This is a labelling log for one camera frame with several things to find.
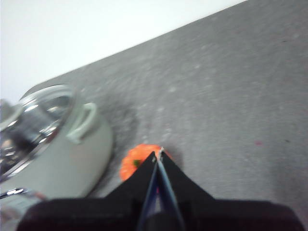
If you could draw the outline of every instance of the orange ball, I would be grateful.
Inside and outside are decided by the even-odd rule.
[[[157,158],[160,150],[161,147],[158,145],[144,143],[130,149],[127,156],[122,160],[120,178],[123,181],[127,180],[152,152],[155,152]]]

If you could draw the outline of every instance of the metal rim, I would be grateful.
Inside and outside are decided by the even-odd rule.
[[[38,144],[29,154],[27,154],[21,161],[19,161],[15,166],[13,166],[11,169],[9,169],[7,172],[3,173],[2,176],[0,176],[0,183],[3,183],[4,181],[8,180],[9,178],[15,176],[17,173],[22,171],[25,167],[27,167],[34,159],[35,157],[39,156],[44,152],[48,146],[50,145],[51,141],[54,139],[54,137],[60,132],[61,128],[63,127],[64,123],[67,121],[68,117],[71,115],[71,112],[75,106],[76,103],[76,90],[69,88],[67,85],[57,84],[52,85],[47,88],[55,87],[55,86],[63,86],[70,90],[72,92],[72,97],[70,98],[69,106],[67,108],[67,113],[64,115],[62,121],[59,123],[59,126],[54,130],[54,133],[47,137],[44,142]],[[32,94],[26,96],[25,98],[22,98],[22,101],[25,101],[27,97],[30,97]]]

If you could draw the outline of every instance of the white wall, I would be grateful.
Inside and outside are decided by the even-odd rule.
[[[1,98],[243,0],[2,0]]]

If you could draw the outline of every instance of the pot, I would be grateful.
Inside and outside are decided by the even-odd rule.
[[[1,191],[30,188],[49,199],[87,195],[106,169],[112,132],[94,103],[65,85],[1,100]]]

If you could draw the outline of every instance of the gray floor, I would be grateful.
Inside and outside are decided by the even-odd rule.
[[[157,143],[214,197],[289,205],[308,229],[308,1],[244,2],[31,91],[58,83],[114,130],[96,195],[127,150]]]

